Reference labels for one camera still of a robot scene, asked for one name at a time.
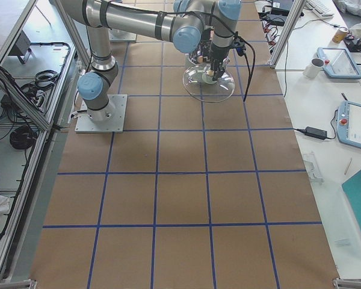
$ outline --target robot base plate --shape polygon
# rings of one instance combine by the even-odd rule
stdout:
[[[94,122],[87,113],[80,114],[76,123],[76,132],[123,132],[125,123],[127,95],[109,95],[116,107],[114,116],[104,122]],[[87,106],[82,103],[81,110],[86,110]]]

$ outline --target screen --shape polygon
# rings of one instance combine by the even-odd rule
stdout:
[[[361,144],[361,107],[358,105],[349,105],[349,133],[347,139]]]
[[[328,65],[332,66],[336,75],[357,75],[348,54],[343,49],[323,49],[326,58],[330,60]]]

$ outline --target electronic device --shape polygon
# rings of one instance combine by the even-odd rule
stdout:
[[[15,44],[12,46],[9,56],[17,56],[19,61],[22,64],[25,64],[31,55],[31,48],[29,46],[31,45],[31,41],[27,37],[27,35],[22,30],[19,34],[19,37],[17,38]]]
[[[361,148],[361,104],[341,103],[337,117],[337,136],[341,143]]]
[[[361,79],[361,71],[346,48],[318,48],[317,56],[329,61],[323,67],[328,77]]]
[[[274,15],[274,14],[267,14],[268,23],[271,25],[276,26],[284,26],[286,23],[286,20],[288,19],[287,16],[284,15]]]
[[[320,19],[332,18],[335,15],[320,0],[307,0],[306,7],[311,9]]]
[[[344,42],[350,52],[359,52],[361,50],[361,38],[359,39],[344,39]]]
[[[273,0],[270,14],[287,16],[293,3],[294,0]]]

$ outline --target tablet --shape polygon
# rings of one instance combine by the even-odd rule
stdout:
[[[340,142],[361,148],[361,104],[344,101],[338,109],[337,136]]]
[[[361,71],[346,48],[318,48],[317,56],[329,60],[323,69],[330,78],[361,79]]]

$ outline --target transparent plastic disc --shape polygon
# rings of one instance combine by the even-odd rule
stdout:
[[[221,78],[212,80],[208,72],[210,64],[203,63],[191,66],[185,71],[183,85],[187,92],[202,102],[222,102],[234,93],[234,79],[228,72]]]

